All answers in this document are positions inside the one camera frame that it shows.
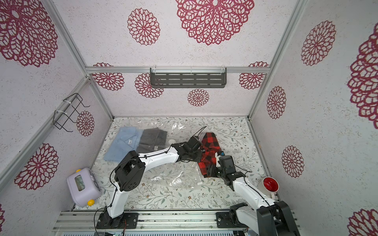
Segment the red black plaid shirt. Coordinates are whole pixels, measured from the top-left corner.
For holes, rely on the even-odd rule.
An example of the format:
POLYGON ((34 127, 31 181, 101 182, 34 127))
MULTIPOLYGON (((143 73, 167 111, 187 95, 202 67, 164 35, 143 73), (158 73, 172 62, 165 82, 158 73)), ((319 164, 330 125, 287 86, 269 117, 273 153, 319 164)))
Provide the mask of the red black plaid shirt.
POLYGON ((215 177, 217 169, 216 155, 222 152, 214 133, 207 132, 202 139, 202 158, 198 163, 204 178, 215 177))

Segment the dark grey shirt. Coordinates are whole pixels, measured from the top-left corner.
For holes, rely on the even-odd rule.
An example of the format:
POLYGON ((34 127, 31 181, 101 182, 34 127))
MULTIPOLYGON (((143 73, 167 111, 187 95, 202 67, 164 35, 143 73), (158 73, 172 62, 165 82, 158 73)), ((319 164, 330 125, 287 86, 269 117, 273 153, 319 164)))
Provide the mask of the dark grey shirt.
POLYGON ((159 128, 145 129, 143 130, 136 152, 149 153, 165 149, 166 140, 167 131, 159 128))

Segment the clear plastic vacuum bag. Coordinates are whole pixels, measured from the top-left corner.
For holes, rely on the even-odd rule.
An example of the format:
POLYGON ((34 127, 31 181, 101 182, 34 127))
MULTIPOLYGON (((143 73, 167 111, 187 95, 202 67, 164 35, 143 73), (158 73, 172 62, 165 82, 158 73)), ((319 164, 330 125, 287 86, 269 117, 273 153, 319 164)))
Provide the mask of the clear plastic vacuum bag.
POLYGON ((195 189, 209 122, 202 118, 116 118, 92 167, 101 185, 113 188, 114 176, 161 186, 195 189))

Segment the light blue shirt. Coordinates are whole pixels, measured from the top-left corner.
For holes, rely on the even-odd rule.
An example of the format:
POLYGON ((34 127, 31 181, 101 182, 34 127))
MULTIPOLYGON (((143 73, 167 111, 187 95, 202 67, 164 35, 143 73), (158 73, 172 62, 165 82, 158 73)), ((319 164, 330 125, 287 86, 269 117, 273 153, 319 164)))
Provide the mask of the light blue shirt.
POLYGON ((105 161, 120 162, 132 150, 136 150, 143 130, 132 126, 124 126, 119 129, 118 134, 105 153, 105 161))

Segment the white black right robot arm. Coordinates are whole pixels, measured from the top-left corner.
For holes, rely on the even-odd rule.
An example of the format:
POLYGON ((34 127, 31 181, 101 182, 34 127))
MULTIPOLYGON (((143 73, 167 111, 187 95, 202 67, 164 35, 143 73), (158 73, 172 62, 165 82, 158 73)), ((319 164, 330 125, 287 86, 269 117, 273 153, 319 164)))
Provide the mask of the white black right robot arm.
POLYGON ((268 197, 253 186, 244 173, 236 170, 232 156, 217 156, 211 173, 245 200, 231 206, 228 212, 217 212, 217 227, 246 228, 257 236, 300 235, 288 204, 268 197))

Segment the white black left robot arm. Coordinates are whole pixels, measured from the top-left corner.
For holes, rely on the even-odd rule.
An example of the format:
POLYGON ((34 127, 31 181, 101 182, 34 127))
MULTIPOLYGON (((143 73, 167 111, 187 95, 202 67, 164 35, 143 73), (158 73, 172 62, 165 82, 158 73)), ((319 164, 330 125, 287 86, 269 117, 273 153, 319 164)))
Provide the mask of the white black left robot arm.
POLYGON ((171 144, 155 152, 130 151, 109 175, 114 194, 106 208, 107 215, 114 219, 123 214, 130 192, 138 187, 146 171, 176 162, 199 162, 202 158, 201 146, 199 138, 192 136, 187 142, 171 144))

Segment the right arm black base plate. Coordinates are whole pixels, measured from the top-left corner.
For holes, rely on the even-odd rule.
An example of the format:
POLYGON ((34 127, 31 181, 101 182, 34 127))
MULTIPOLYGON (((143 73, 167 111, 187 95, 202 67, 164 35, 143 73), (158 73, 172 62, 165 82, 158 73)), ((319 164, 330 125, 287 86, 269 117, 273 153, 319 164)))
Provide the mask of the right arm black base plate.
POLYGON ((216 212, 216 221, 218 228, 247 228, 238 218, 236 211, 241 207, 247 207, 246 203, 239 203, 230 207, 227 212, 216 212))

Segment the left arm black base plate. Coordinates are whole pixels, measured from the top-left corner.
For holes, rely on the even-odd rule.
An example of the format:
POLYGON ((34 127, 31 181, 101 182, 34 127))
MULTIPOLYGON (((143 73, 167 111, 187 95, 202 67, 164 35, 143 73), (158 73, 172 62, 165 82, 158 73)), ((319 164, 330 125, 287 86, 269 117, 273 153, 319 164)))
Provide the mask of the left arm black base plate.
POLYGON ((108 212, 102 212, 97 220, 96 229, 136 229, 138 213, 123 213, 111 218, 108 212))

